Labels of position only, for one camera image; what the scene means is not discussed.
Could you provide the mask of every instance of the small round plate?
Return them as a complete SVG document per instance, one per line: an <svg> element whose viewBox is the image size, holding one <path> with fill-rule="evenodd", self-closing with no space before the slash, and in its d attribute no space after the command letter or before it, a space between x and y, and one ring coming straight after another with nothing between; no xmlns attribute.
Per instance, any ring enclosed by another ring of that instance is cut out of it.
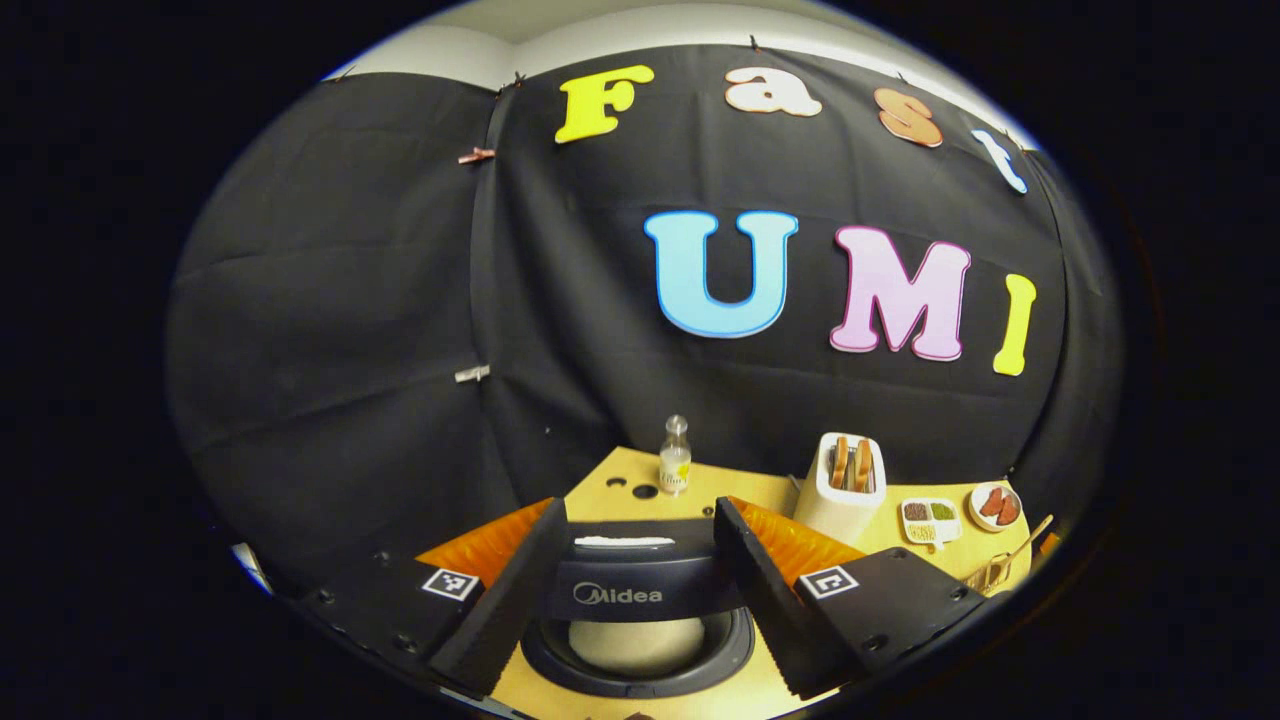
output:
<svg viewBox="0 0 1280 720"><path fill-rule="evenodd" d="M996 515L989 515L989 516L984 516L982 515L982 512L979 512L982 510L982 506L987 503L987 498L991 496L992 491L995 491L996 488L1004 491L1005 495L1011 495L1014 497L1014 505L1018 507L1018 515L1014 518L1014 521L1009 523L1007 525L996 524L996 518L998 516L998 512ZM980 486L973 488L973 492L969 493L968 505L969 505L969 516L973 518L973 521L977 523L979 528L992 533L1002 533L1007 530L1014 525L1014 523L1018 521L1018 518L1020 518L1023 514L1023 498L1018 497L1018 493L1014 492L1012 488L1007 488L1000 483L982 483Z"/></svg>

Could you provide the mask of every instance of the white wall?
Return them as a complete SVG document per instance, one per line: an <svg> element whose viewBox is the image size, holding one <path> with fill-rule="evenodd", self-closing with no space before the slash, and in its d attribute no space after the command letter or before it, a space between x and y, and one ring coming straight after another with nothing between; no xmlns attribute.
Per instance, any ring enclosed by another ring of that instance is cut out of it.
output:
<svg viewBox="0 0 1280 720"><path fill-rule="evenodd" d="M329 78L344 73L419 73L497 90L515 73L536 76L613 53L668 45L749 45L806 53L859 65L906 82L973 113L1024 149L1034 140L961 78L872 26L855 32L812 18L740 5L658 5L611 13L559 27L518 44L477 29L424 20L374 46Z"/></svg>

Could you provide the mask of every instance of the midea logo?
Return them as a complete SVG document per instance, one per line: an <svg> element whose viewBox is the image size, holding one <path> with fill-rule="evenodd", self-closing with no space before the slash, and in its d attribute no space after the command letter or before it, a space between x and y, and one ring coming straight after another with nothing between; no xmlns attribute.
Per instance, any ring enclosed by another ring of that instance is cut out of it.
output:
<svg viewBox="0 0 1280 720"><path fill-rule="evenodd" d="M602 602L662 602L662 592L637 592L627 588L622 592L604 589L593 582L581 582L573 585L573 600L582 605L599 605Z"/></svg>

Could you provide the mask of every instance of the light blue letter u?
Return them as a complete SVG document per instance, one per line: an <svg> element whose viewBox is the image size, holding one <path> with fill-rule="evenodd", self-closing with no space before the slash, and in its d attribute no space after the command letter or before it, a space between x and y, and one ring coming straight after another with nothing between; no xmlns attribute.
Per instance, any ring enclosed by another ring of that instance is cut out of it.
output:
<svg viewBox="0 0 1280 720"><path fill-rule="evenodd" d="M787 299L787 238L800 227L786 213L750 211L737 229L751 238L751 295L721 302L707 292L707 238L719 224L708 213L659 213L644 224L658 255L658 304L676 327L703 337L746 337L773 324Z"/></svg>

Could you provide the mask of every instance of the sliced meat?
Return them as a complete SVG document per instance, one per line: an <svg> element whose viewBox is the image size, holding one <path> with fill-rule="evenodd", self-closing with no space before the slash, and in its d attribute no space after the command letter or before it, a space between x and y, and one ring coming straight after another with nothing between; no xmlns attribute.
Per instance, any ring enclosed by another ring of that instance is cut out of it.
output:
<svg viewBox="0 0 1280 720"><path fill-rule="evenodd" d="M987 496L987 503L982 506L982 510L979 510L978 514L995 515L996 512L1000 512L1001 507L1000 502L1001 500L1004 500L1004 497L1005 497L1005 491L1002 488L997 487L996 489L991 491L991 495Z"/></svg>
<svg viewBox="0 0 1280 720"><path fill-rule="evenodd" d="M1005 502L1000 506L1000 518L996 518L997 525L1007 525L1018 519L1018 503L1014 502L1014 496L1006 495Z"/></svg>

